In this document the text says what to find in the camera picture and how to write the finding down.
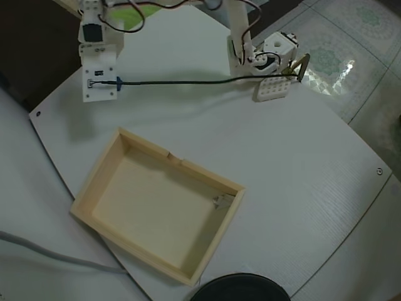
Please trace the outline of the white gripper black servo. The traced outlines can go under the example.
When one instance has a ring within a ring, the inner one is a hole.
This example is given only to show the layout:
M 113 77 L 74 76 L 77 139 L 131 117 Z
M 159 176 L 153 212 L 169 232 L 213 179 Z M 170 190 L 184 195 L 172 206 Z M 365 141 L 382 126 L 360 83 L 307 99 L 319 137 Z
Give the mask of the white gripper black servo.
M 108 24 L 117 29 L 123 29 L 123 21 L 113 19 L 109 12 L 84 12 L 81 17 L 78 41 L 83 45 L 117 44 L 122 33 L 115 31 Z

